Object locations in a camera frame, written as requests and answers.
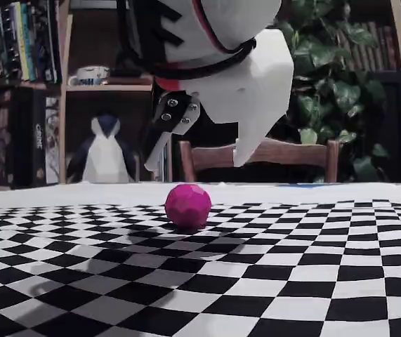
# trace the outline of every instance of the checkerboard pattern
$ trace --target checkerboard pattern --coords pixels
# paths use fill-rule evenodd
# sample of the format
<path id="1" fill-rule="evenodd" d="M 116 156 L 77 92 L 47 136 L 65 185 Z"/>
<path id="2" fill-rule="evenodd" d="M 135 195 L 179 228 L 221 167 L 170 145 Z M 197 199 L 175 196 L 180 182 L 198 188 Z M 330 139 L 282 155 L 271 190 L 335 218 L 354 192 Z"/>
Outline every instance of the checkerboard pattern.
<path id="1" fill-rule="evenodd" d="M 0 209 L 0 336 L 401 337 L 401 204 Z"/>

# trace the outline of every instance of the stuffed penguin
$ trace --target stuffed penguin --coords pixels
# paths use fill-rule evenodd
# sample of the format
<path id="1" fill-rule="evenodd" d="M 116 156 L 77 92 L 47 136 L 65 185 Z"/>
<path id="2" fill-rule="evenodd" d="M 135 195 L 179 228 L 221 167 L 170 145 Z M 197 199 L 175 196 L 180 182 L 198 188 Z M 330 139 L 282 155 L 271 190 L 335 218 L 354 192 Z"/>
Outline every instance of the stuffed penguin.
<path id="1" fill-rule="evenodd" d="M 71 183 L 120 184 L 136 180 L 133 152 L 117 139 L 120 128 L 119 119 L 109 113 L 92 119 L 93 136 L 82 144 L 67 167 L 67 178 Z"/>

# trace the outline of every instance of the screw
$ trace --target screw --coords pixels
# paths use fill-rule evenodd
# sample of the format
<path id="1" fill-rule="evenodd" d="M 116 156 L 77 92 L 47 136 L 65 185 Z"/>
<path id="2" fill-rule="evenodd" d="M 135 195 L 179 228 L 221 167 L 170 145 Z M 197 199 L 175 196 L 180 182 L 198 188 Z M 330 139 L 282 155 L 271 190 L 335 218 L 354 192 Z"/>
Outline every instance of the screw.
<path id="1" fill-rule="evenodd" d="M 169 107 L 176 107 L 178 105 L 178 101 L 171 98 L 171 99 L 167 100 L 167 105 Z"/>
<path id="2" fill-rule="evenodd" d="M 161 119 L 162 119 L 163 121 L 170 121 L 170 120 L 172 119 L 172 115 L 171 115 L 171 114 L 163 114 L 163 115 L 161 116 Z"/>

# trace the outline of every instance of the wooden chair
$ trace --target wooden chair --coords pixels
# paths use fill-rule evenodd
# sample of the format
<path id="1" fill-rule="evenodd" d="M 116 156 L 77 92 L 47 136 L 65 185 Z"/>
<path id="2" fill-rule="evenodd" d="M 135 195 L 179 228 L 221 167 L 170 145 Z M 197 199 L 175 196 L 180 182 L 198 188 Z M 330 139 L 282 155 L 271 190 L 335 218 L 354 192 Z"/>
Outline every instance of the wooden chair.
<path id="1" fill-rule="evenodd" d="M 197 147 L 180 141 L 180 154 L 186 182 L 197 181 L 196 173 L 205 169 L 233 167 L 234 145 Z M 325 182 L 335 183 L 338 171 L 339 143 L 330 140 L 324 145 L 298 145 L 266 138 L 247 163 L 269 162 L 284 165 L 312 165 L 325 169 Z"/>

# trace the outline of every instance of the white mug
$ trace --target white mug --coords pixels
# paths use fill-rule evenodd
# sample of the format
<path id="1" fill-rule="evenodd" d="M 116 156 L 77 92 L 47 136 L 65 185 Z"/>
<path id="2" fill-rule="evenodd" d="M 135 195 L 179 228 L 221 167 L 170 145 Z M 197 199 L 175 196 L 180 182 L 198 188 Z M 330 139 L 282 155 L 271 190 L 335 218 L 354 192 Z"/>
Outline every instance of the white mug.
<path id="1" fill-rule="evenodd" d="M 74 76 L 67 80 L 69 86 L 98 86 L 109 77 L 110 69 L 102 65 L 92 65 L 77 70 Z"/>

